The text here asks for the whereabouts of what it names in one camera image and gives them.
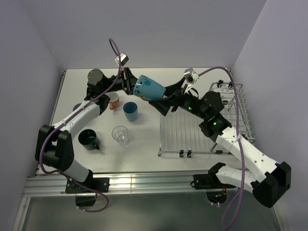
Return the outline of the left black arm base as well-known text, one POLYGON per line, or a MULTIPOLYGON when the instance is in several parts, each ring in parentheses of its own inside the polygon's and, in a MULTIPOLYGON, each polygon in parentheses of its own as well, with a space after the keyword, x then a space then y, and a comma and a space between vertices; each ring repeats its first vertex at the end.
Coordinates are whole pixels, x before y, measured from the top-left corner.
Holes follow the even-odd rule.
POLYGON ((85 212, 99 212, 109 205, 109 198, 105 195, 109 191, 110 179, 106 177, 92 178, 85 182, 67 179, 65 193, 75 195, 75 204, 85 212), (90 209, 97 202, 98 197, 105 199, 105 205, 101 209, 90 209))

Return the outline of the blue flowered mug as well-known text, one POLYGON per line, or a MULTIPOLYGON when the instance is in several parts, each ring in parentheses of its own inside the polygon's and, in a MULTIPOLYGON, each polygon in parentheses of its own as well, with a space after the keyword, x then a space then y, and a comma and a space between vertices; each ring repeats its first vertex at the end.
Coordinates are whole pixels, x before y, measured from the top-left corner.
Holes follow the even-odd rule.
POLYGON ((133 95, 146 101, 160 100, 164 97, 166 88, 151 78, 140 75, 134 86, 133 95))

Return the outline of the orange ceramic mug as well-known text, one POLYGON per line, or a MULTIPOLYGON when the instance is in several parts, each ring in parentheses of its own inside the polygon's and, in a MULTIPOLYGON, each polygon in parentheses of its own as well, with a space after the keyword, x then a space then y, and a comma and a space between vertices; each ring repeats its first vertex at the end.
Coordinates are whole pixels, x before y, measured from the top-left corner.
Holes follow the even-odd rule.
POLYGON ((110 98, 109 109, 115 110, 119 107, 119 96, 116 92, 109 92, 107 96, 110 98))

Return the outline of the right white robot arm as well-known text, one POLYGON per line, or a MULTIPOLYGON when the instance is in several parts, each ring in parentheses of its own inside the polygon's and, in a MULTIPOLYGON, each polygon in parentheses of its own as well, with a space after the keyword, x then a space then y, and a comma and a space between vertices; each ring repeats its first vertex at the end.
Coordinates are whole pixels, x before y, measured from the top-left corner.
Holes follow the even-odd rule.
POLYGON ((242 170, 225 163, 211 167, 208 182, 212 187, 233 185, 241 192, 251 192, 263 206, 273 207, 291 187, 291 166, 266 156, 240 133, 238 126, 223 117, 220 112, 224 104, 219 92, 208 91, 198 99, 189 93, 187 86, 180 87, 181 83, 166 87, 163 97, 150 100, 149 104, 164 116, 181 108, 201 118, 201 132, 241 161, 242 170))

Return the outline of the plain blue cup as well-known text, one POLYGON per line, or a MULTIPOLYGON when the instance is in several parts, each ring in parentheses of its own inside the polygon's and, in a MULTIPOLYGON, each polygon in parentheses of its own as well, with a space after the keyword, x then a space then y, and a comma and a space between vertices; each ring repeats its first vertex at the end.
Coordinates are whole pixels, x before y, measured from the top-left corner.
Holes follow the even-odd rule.
POLYGON ((123 106, 123 111, 128 121, 133 122, 138 119, 138 106, 136 103, 125 103, 123 106))

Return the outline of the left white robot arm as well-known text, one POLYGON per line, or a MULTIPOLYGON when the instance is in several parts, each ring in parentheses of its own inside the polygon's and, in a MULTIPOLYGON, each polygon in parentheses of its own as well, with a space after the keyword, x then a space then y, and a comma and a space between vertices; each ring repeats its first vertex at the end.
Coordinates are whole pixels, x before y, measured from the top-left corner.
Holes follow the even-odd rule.
POLYGON ((45 166, 52 167, 77 181, 82 192, 89 192, 94 186, 92 172, 75 160, 73 139, 93 119, 108 107, 108 92, 124 91, 133 94, 136 77, 128 67, 118 69, 116 76, 106 77, 100 69, 88 73, 87 91, 81 105, 66 118, 52 126, 43 125, 38 132, 35 159, 41 170, 48 174, 45 166))

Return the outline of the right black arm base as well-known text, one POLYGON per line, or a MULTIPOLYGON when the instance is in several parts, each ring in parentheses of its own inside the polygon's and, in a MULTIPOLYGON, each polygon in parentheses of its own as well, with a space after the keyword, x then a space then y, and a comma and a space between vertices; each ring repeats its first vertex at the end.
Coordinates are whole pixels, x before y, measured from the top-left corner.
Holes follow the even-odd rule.
POLYGON ((227 189, 234 189, 235 186, 221 183, 216 176, 211 174, 195 174, 190 186, 195 190, 218 190, 207 192, 207 198, 215 204, 224 203, 227 200, 227 189))

